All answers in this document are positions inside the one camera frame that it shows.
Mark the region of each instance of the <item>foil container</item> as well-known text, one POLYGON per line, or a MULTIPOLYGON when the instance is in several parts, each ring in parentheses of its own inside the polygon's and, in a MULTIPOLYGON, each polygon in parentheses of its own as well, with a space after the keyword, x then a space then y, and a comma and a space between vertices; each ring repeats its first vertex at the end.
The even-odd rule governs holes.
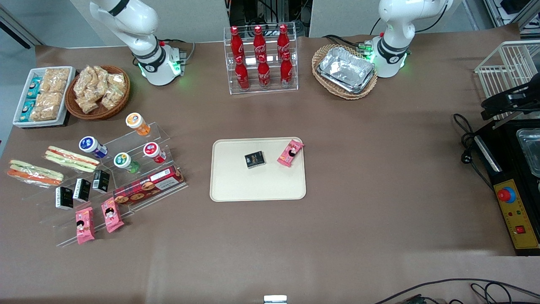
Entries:
POLYGON ((336 47, 328 51, 317 72, 346 91, 359 94, 375 74, 375 65, 336 47))

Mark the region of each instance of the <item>table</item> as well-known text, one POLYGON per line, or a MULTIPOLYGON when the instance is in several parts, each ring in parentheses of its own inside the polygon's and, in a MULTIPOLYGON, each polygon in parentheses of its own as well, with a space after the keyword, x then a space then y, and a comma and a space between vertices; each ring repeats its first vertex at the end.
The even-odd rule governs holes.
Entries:
MULTIPOLYGON (((253 96, 228 94, 222 43, 198 44, 186 75, 165 87, 148 84, 126 48, 38 47, 40 67, 125 69, 131 100, 103 122, 14 128, 2 167, 11 158, 51 167, 41 158, 48 145, 77 150, 84 135, 107 142, 128 132, 124 117, 138 111, 171 136, 190 186, 109 239, 56 248, 35 206, 21 201, 35 188, 0 175, 3 303, 261 303, 265 294, 287 294, 290 303, 370 303, 447 277, 538 292, 540 258, 513 256, 492 192, 460 162, 461 131, 451 122, 459 112, 481 126, 473 68, 516 39, 515 26, 417 35, 405 67, 353 102, 311 74, 325 39, 299 40, 299 91, 253 96), (211 201, 216 140, 282 136, 306 144, 304 199, 211 201)), ((419 293, 476 301, 465 283, 419 293)))

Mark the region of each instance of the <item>sandwich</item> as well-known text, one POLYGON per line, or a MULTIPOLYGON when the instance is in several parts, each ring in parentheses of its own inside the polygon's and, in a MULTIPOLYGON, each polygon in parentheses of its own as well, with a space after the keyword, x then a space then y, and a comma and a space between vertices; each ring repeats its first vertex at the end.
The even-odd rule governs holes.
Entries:
POLYGON ((9 161, 8 175, 20 181, 38 186, 58 186, 64 180, 62 173, 33 166, 18 160, 9 161))
POLYGON ((54 146, 45 151, 45 159, 84 172, 94 172, 99 165, 99 161, 54 146))

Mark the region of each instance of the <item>small black box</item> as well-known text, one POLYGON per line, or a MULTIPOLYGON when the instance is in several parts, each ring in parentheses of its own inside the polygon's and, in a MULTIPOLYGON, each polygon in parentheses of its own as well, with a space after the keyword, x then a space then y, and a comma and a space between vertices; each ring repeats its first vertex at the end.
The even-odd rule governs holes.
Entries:
POLYGON ((81 203, 87 202, 90 197, 90 186, 92 184, 85 179, 77 179, 75 190, 73 191, 73 199, 81 203))
POLYGON ((56 188, 56 204, 58 209, 71 210, 73 209, 73 190, 65 187, 56 188))
POLYGON ((94 182, 92 182, 92 189, 97 192, 107 193, 109 189, 109 177, 110 175, 103 170, 94 171, 94 182))
POLYGON ((265 158, 262 155, 262 151, 255 152, 244 156, 246 158, 247 168, 255 168, 257 166, 265 164, 265 158))

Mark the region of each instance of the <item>coca-cola bottle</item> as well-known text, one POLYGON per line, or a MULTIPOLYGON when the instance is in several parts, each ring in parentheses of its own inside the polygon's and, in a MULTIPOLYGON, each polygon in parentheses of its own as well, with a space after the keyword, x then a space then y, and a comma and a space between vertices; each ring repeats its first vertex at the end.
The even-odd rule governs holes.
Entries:
POLYGON ((244 60, 244 43, 242 38, 238 36, 238 27, 233 25, 231 27, 231 34, 231 50, 233 51, 234 60, 236 61, 237 57, 244 60))
POLYGON ((253 47, 255 48, 255 58, 260 63, 261 58, 264 57, 266 62, 266 41, 262 36, 262 27, 260 25, 255 26, 255 39, 253 40, 253 47))
POLYGON ((270 67, 268 66, 268 63, 266 63, 266 54, 259 55, 257 58, 259 59, 259 66, 257 67, 259 72, 259 85, 262 90, 268 90, 270 87, 270 67))
POLYGON ((289 36, 287 36, 287 25, 279 26, 278 37, 278 60, 282 60, 283 54, 289 52, 289 36))
POLYGON ((288 88, 293 82, 293 64, 291 63, 291 53, 283 53, 281 62, 281 86, 288 88))
POLYGON ((237 64, 236 68, 234 68, 234 72, 237 75, 240 91, 247 91, 249 90, 249 79, 247 77, 247 68, 244 65, 244 60, 240 56, 236 57, 234 60, 237 64))

